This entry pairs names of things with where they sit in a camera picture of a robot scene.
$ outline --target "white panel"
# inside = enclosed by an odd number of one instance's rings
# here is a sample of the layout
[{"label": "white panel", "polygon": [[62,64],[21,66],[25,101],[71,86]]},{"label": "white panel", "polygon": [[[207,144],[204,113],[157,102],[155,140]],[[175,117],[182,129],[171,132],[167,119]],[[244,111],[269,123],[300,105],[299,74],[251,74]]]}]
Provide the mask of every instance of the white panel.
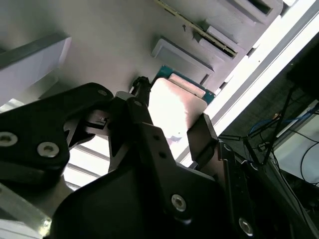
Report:
[{"label": "white panel", "polygon": [[[319,141],[319,116],[315,116],[305,126],[303,126],[299,133]],[[306,139],[305,137],[293,133],[282,145],[275,150],[275,155],[278,159],[279,166],[299,178],[301,159],[306,150],[315,143]],[[314,146],[305,156],[303,162],[303,175],[308,182],[319,182],[319,145]]]}]

